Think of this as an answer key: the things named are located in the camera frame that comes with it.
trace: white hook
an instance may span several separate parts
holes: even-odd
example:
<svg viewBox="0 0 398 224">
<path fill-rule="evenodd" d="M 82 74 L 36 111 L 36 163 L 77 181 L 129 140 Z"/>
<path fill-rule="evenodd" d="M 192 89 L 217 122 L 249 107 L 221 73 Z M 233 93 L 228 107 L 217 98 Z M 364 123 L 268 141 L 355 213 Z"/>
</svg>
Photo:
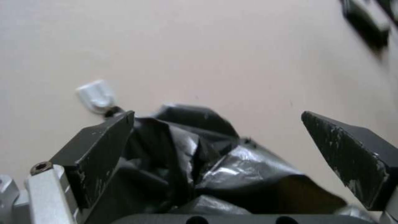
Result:
<svg viewBox="0 0 398 224">
<path fill-rule="evenodd" d="M 113 92 L 104 80 L 88 83 L 77 91 L 82 103 L 94 113 L 104 114 L 115 105 Z"/>
</svg>

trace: white surface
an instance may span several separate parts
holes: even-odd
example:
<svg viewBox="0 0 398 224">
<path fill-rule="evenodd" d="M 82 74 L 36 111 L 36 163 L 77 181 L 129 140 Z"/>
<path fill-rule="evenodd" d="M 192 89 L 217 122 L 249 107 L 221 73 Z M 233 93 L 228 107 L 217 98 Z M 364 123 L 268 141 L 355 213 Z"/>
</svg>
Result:
<svg viewBox="0 0 398 224">
<path fill-rule="evenodd" d="M 74 90 L 106 79 L 118 105 L 205 105 L 242 136 L 358 203 L 300 115 L 368 127 L 398 145 L 395 40 L 381 59 L 339 1 L 0 0 L 0 173 L 19 186 L 81 128 L 101 122 Z"/>
</svg>

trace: black object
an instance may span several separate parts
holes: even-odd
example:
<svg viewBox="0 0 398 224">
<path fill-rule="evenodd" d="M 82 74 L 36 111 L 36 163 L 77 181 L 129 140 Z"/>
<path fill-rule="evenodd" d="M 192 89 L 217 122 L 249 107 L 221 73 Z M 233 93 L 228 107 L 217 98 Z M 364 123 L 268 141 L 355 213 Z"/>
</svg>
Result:
<svg viewBox="0 0 398 224">
<path fill-rule="evenodd" d="M 387 46 L 389 25 L 378 24 L 377 19 L 373 18 L 358 1 L 364 0 L 341 0 L 344 17 L 369 45 L 377 48 Z"/>
<path fill-rule="evenodd" d="M 192 216 L 170 214 L 140 214 L 122 218 L 112 224 L 369 224 L 369 222 L 336 215 L 224 215 Z"/>
<path fill-rule="evenodd" d="M 123 132 L 115 174 L 86 224 L 142 213 L 332 214 L 346 205 L 207 108 L 163 106 Z"/>
<path fill-rule="evenodd" d="M 397 185 L 398 149 L 366 128 L 312 112 L 301 119 L 344 185 L 368 210 L 384 210 Z"/>
<path fill-rule="evenodd" d="M 51 158 L 65 168 L 79 207 L 91 207 L 105 190 L 133 123 L 134 112 L 128 111 L 84 128 Z"/>
</svg>

